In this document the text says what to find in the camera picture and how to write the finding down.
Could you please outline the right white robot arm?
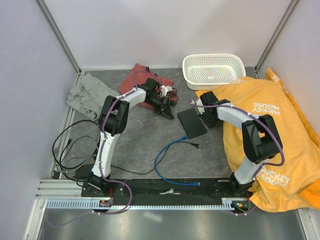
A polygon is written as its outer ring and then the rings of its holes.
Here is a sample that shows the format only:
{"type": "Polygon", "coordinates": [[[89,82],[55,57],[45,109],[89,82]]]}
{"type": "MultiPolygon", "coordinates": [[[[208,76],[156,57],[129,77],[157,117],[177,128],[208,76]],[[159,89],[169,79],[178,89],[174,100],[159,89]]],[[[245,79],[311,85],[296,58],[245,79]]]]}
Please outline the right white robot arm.
{"type": "Polygon", "coordinates": [[[211,91],[202,94],[197,103],[200,104],[198,116],[209,129],[223,121],[241,130],[244,159],[229,178],[229,191],[233,196],[242,196],[262,167],[277,154],[280,154],[281,162],[275,166],[284,164],[283,144],[271,115],[251,114],[227,99],[218,100],[211,91]]]}

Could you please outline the black network switch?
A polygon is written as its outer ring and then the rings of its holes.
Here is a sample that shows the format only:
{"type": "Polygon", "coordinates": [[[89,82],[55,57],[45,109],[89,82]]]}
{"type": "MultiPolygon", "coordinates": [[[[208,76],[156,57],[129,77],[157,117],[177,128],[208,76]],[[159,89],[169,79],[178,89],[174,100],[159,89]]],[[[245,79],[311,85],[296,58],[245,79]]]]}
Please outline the black network switch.
{"type": "Polygon", "coordinates": [[[189,140],[207,133],[207,129],[194,108],[181,111],[177,116],[189,140]]]}

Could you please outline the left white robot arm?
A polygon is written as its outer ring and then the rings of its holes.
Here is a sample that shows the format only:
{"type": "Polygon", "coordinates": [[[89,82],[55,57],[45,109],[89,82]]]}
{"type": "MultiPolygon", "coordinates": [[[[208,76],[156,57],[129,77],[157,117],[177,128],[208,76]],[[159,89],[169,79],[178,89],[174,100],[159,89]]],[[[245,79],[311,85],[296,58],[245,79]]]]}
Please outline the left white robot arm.
{"type": "Polygon", "coordinates": [[[161,85],[155,79],[148,78],[144,84],[136,85],[122,95],[109,95],[105,98],[98,119],[100,140],[97,156],[87,180],[92,191],[99,197],[106,196],[110,191],[105,178],[111,174],[114,149],[127,126],[130,108],[147,103],[157,115],[173,120],[170,103],[172,92],[171,86],[161,85]]]}

